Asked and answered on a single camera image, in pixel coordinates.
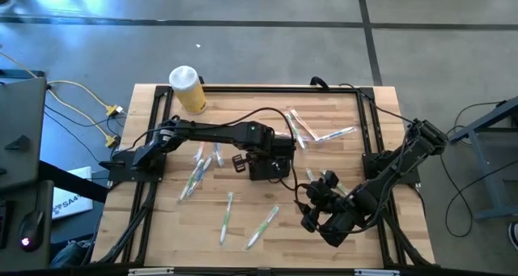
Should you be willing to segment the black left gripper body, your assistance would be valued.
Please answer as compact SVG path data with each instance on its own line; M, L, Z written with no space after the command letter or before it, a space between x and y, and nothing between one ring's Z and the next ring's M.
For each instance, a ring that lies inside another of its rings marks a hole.
M251 134L236 139L233 145L239 150L246 151L245 157L232 157L236 172L243 172L246 166L250 173L289 173L291 170L291 161L296 149L292 138Z

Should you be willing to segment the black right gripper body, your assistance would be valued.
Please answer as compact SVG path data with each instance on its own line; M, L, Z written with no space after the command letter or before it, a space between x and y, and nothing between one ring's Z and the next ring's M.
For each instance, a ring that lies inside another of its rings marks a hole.
M338 176L334 171L325 171L318 179L309 183L297 185L297 188L304 189L312 207L297 201L303 214L301 225L309 232L344 232L345 224L342 218L343 209L340 206L341 196L333 190L339 183ZM321 226L318 223L320 213L331 214L331 218Z

